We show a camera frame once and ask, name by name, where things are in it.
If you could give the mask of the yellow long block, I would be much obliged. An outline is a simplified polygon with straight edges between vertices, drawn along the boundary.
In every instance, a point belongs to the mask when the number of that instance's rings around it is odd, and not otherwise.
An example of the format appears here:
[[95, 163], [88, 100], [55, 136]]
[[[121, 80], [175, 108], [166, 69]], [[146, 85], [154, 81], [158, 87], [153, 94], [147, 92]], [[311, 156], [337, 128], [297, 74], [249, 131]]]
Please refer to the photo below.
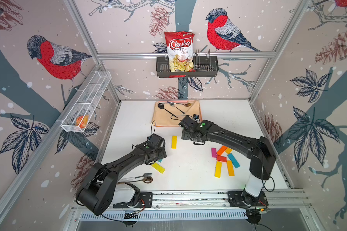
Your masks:
[[216, 161], [216, 168], [215, 168], [215, 177], [216, 178], [221, 177], [221, 170], [222, 170], [222, 162]]

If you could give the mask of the small orange yellow block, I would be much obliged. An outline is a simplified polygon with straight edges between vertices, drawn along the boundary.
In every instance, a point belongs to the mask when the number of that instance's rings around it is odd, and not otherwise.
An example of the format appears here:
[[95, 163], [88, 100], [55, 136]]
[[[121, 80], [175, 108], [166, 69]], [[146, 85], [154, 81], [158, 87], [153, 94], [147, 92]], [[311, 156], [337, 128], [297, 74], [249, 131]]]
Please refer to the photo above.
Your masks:
[[231, 154], [231, 152], [232, 152], [232, 149], [230, 149], [230, 148], [227, 148], [226, 150], [225, 150], [225, 153], [228, 155], [228, 154]]

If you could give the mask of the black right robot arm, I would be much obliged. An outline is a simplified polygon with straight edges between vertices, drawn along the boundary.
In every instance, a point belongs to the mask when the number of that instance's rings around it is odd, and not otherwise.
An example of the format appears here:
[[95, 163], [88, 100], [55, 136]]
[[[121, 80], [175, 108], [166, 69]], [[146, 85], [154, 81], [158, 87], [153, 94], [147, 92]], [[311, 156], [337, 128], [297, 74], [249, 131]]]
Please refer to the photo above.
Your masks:
[[263, 136], [258, 139], [246, 137], [208, 120], [197, 122], [190, 116], [185, 116], [179, 126], [183, 129], [183, 140], [192, 141], [195, 145], [204, 145], [207, 141], [219, 143], [250, 159], [250, 176], [242, 197], [246, 205], [256, 206], [261, 199], [264, 183], [270, 179], [276, 162], [269, 140]]

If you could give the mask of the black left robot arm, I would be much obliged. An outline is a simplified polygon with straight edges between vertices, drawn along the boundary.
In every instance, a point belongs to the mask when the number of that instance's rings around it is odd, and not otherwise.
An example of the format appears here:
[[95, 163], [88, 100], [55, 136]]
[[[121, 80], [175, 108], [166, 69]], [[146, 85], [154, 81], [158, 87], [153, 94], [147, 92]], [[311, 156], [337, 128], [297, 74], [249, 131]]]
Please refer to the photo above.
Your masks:
[[167, 157], [165, 139], [157, 134], [136, 145], [127, 155], [107, 164], [95, 163], [76, 192], [76, 201], [99, 216], [113, 203], [118, 181], [134, 168]]

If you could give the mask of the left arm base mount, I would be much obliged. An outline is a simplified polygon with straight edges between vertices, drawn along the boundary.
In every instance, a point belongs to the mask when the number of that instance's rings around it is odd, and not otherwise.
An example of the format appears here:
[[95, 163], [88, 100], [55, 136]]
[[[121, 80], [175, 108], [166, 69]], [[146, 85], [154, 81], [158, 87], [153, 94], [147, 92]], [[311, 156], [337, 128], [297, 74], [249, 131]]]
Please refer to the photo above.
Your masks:
[[113, 205], [113, 208], [152, 208], [153, 193], [152, 192], [141, 192], [139, 196], [134, 195], [130, 202], [121, 202]]

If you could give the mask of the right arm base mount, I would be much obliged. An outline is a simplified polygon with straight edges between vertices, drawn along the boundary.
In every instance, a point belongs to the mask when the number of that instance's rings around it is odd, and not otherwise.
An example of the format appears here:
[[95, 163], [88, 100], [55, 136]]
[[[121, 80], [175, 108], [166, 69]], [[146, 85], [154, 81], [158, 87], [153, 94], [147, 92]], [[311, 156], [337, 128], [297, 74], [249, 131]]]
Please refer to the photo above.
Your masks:
[[261, 191], [260, 195], [256, 197], [253, 197], [245, 190], [228, 191], [227, 196], [231, 207], [248, 209], [253, 207], [266, 208], [269, 206], [266, 195], [263, 191]]

